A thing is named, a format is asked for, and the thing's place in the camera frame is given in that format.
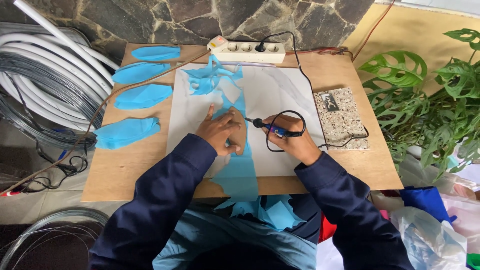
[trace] yellow wall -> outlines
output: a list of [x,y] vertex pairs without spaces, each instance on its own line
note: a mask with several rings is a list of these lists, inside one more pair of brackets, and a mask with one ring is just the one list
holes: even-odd
[[[373,4],[343,46],[356,53],[387,7]],[[473,52],[467,42],[442,35],[447,31],[462,28],[480,31],[480,19],[393,6],[354,61],[355,68],[381,52],[391,50],[414,52],[427,63],[429,75],[424,81],[426,82],[424,91],[432,94],[441,88],[433,81],[436,74],[432,72],[445,66],[452,56],[468,61]],[[473,60],[480,60],[480,53],[477,53]],[[362,82],[374,77],[364,71],[358,71],[358,74]]]

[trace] power strip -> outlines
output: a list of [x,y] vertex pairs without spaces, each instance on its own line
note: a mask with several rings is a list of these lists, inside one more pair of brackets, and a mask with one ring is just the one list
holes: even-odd
[[265,42],[265,51],[257,51],[260,42],[228,41],[222,36],[210,40],[207,47],[219,61],[256,62],[280,64],[285,58],[282,43]]

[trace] person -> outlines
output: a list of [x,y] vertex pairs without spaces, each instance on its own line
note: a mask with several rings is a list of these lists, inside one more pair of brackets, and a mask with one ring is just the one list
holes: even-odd
[[[90,269],[314,269],[320,209],[337,225],[333,244],[345,269],[413,269],[398,230],[366,199],[369,187],[319,150],[308,130],[295,138],[268,137],[301,161],[295,173],[310,193],[292,195],[289,203],[306,222],[278,232],[249,214],[229,218],[189,209],[215,157],[238,147],[225,144],[240,128],[234,113],[212,119],[213,110],[212,104],[196,133],[137,180],[133,200],[110,217],[90,249]],[[275,125],[303,127],[286,115]]]

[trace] white board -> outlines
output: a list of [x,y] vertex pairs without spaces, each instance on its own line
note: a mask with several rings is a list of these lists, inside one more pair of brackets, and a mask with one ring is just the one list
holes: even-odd
[[[199,69],[205,64],[188,64],[182,69]],[[225,66],[234,71],[234,66]],[[325,143],[320,120],[313,100],[312,90],[307,79],[295,68],[273,68],[243,66],[243,79],[236,83],[243,88],[246,117],[265,119],[284,110],[300,113],[307,124],[308,131],[317,145]],[[195,133],[205,118],[210,103],[215,103],[215,111],[222,107],[221,93],[191,96],[188,75],[178,69],[173,88],[172,111],[168,128],[167,154],[187,135]],[[235,86],[227,80],[221,80],[217,90],[235,92]],[[253,124],[248,126],[248,142],[252,148],[252,158],[257,176],[295,175],[293,169],[299,161],[287,153],[275,153],[265,145],[265,133]],[[271,149],[279,149],[269,143]],[[217,157],[205,175],[213,177],[226,163],[229,157]]]

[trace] jacket sleeve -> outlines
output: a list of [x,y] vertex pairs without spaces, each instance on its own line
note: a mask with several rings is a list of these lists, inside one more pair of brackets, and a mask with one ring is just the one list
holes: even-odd
[[337,228],[333,243],[349,269],[413,270],[398,230],[367,200],[370,188],[322,153],[295,173]]
[[188,134],[136,182],[133,200],[110,217],[90,249],[90,269],[152,269],[216,151]]

